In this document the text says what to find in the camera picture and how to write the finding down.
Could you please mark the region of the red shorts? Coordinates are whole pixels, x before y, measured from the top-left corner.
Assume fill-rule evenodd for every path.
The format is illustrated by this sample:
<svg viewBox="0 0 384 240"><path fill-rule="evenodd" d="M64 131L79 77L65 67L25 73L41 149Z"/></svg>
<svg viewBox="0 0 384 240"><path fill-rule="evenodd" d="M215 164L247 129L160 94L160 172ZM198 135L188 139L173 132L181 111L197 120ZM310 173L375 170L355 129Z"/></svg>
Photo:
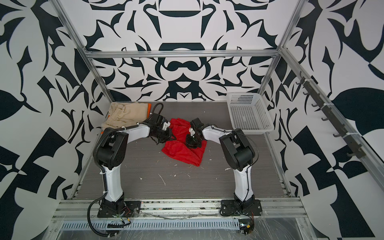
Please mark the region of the red shorts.
<svg viewBox="0 0 384 240"><path fill-rule="evenodd" d="M202 141L200 148L189 149L186 145L186 137L190 133L191 124L180 118L171 119L170 128L176 139L167 141L162 152L174 160L199 167L203 160L207 141Z"/></svg>

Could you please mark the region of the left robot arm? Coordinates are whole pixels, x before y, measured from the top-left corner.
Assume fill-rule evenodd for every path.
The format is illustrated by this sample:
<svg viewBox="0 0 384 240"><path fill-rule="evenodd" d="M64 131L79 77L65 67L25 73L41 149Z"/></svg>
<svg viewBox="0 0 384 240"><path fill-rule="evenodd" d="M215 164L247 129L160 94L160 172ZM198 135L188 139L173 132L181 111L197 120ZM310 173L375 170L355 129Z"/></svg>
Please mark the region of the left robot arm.
<svg viewBox="0 0 384 240"><path fill-rule="evenodd" d="M163 116L150 114L148 119L136 125L104 130L93 152L94 162L103 178L100 217L122 215L126 207L121 185L121 165L128 144L144 138L151 138L156 144L170 141L173 137L170 125L170 121Z"/></svg>

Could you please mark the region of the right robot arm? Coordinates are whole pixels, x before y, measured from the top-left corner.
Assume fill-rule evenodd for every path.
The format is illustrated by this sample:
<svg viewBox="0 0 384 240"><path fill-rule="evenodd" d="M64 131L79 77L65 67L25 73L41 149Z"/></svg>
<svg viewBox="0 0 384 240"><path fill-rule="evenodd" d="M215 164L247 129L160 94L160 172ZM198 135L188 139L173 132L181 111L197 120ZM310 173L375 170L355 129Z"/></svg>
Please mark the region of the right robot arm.
<svg viewBox="0 0 384 240"><path fill-rule="evenodd" d="M219 144L228 165L234 171L234 204L242 212L249 209L255 201L251 170L256 153L247 136L241 129L224 130L214 125L204 125L198 118L192 120L190 124L191 127L186 137L187 147L200 148L203 141Z"/></svg>

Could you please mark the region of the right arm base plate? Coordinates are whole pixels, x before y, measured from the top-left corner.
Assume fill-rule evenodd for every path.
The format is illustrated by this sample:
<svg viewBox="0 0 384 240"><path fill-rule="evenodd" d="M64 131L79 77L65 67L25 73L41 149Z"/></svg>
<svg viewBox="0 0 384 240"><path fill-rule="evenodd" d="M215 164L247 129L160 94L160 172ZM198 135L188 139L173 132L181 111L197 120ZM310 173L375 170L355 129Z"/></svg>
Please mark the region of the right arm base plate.
<svg viewBox="0 0 384 240"><path fill-rule="evenodd" d="M260 200L253 198L245 202L239 200L221 200L220 215L229 216L261 216L263 212Z"/></svg>

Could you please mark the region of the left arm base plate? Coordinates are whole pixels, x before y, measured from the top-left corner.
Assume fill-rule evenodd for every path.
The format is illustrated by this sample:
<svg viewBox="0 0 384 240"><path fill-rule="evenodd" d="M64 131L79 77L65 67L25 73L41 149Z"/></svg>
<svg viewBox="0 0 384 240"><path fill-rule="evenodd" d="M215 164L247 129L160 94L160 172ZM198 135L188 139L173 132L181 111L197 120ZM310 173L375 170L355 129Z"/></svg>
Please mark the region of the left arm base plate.
<svg viewBox="0 0 384 240"><path fill-rule="evenodd" d="M112 218L117 215L120 217L132 217L135 214L138 214L141 211L141 203L140 201L118 201L118 202L110 202L106 200L102 200L98 218Z"/></svg>

